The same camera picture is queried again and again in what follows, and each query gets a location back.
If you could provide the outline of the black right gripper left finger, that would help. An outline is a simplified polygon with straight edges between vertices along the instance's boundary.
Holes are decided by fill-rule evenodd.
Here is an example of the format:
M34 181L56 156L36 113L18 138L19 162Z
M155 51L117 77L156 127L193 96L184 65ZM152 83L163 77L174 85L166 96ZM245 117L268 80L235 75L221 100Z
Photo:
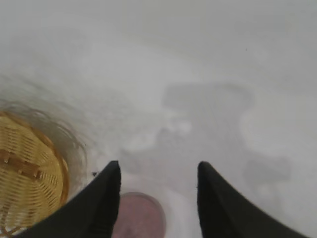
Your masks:
M110 238L118 216L120 188L120 166L111 161L66 205L15 237Z

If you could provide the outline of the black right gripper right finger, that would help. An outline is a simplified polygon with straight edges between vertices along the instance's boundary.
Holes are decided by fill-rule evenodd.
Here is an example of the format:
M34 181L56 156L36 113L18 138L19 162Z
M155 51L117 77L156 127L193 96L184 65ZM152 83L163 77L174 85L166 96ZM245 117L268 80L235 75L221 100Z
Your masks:
M208 162L198 165L198 215L204 238L302 238L231 186Z

